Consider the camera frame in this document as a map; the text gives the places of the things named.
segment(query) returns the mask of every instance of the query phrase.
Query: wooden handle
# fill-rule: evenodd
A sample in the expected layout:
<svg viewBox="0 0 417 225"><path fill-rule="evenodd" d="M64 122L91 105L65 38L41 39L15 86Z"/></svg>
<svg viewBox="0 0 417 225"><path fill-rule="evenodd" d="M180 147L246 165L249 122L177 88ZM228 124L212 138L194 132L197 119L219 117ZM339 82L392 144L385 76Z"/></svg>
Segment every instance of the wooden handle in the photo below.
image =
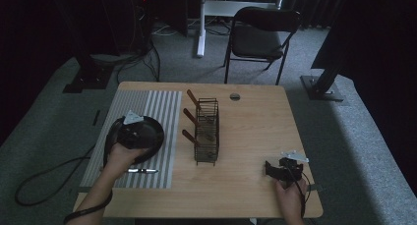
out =
<svg viewBox="0 0 417 225"><path fill-rule="evenodd" d="M196 144L197 146L199 146L199 142L196 140L196 139L194 139L193 138L193 136L191 136L191 134L190 133L188 133L188 131L187 130L183 130L182 131L182 133L183 133L183 135L188 139L188 140L190 140L192 143L194 143L194 144Z"/></svg>
<svg viewBox="0 0 417 225"><path fill-rule="evenodd" d="M190 89L187 90L187 94L188 94L188 96L190 96L191 100L194 102L194 104L196 105L196 107L199 110L202 110L202 106L200 106L199 101L196 99L196 97L194 96L194 94L191 92Z"/></svg>
<svg viewBox="0 0 417 225"><path fill-rule="evenodd" d="M187 108L184 108L184 110L183 110L183 112L184 112L184 114L185 115L187 115L187 117L197 126L197 127L199 127L200 126L200 123L199 123L199 121L197 121L197 119L196 118L194 118L194 116L190 113L190 111L188 111L188 109Z"/></svg>

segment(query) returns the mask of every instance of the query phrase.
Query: white desk frame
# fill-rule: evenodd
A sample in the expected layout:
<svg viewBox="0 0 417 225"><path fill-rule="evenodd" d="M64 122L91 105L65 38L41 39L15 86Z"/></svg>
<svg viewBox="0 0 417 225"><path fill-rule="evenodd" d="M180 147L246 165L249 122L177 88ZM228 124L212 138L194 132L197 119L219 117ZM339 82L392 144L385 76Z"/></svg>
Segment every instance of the white desk frame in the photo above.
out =
<svg viewBox="0 0 417 225"><path fill-rule="evenodd" d="M281 3L282 0L276 0L275 3L202 0L200 11L200 37L197 56L203 57L205 55L206 16L233 17L237 11L248 6L280 9Z"/></svg>

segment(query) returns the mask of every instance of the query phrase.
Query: striped placemat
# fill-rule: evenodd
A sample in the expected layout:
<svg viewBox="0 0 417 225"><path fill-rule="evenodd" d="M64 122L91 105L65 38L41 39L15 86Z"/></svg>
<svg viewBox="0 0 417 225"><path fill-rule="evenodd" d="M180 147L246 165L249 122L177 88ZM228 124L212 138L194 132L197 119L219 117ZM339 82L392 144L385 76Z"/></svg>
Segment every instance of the striped placemat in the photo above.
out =
<svg viewBox="0 0 417 225"><path fill-rule="evenodd" d="M104 121L94 152L81 187L91 187L99 175L102 166L105 137L111 125L129 110L141 116L157 120L165 132L165 140L159 152L151 159L132 168L157 169L156 174L125 174L118 179L115 188L155 188L171 187L172 168L175 156L175 144L178 129L181 91L162 90L118 90Z"/></svg>

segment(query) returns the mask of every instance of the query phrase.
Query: human arm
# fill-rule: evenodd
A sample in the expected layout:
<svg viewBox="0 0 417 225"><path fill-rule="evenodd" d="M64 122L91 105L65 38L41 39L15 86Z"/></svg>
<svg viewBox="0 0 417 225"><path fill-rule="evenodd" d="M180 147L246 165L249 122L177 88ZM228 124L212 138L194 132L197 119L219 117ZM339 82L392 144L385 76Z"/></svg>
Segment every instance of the human arm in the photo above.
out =
<svg viewBox="0 0 417 225"><path fill-rule="evenodd" d="M142 152L142 149L128 149L120 143L114 144L110 151L107 164L76 211L89 209L106 201L111 193L114 182L124 174L124 172L134 162L135 158ZM100 224L103 213L104 208L96 212L74 218L68 221L67 225Z"/></svg>
<svg viewBox="0 0 417 225"><path fill-rule="evenodd" d="M307 184L304 179L297 182L300 186L303 195L307 192ZM283 188L281 182L275 180L276 198L278 201L279 209L288 225L304 225L303 218L301 217L302 200L304 197L300 195L300 192L295 183L292 183L288 188Z"/></svg>

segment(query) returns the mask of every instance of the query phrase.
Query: wooden tabletop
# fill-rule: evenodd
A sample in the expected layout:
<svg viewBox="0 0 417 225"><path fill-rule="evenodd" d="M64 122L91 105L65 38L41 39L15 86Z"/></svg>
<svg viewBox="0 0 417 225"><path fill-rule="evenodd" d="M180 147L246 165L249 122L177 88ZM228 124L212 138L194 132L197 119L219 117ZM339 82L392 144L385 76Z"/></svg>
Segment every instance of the wooden tabletop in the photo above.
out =
<svg viewBox="0 0 417 225"><path fill-rule="evenodd" d="M276 162L282 151L305 154L285 90L277 85L136 83L123 90L179 90L181 109L195 109L186 91L218 100L220 149L215 166L196 164L193 144L182 136L193 123L180 113L170 189L113 189L104 216L140 218L269 218L282 217L265 161ZM238 93L240 100L230 99ZM313 184L307 163L304 173ZM86 194L79 194L77 207ZM323 208L311 192L305 217L319 217Z"/></svg>

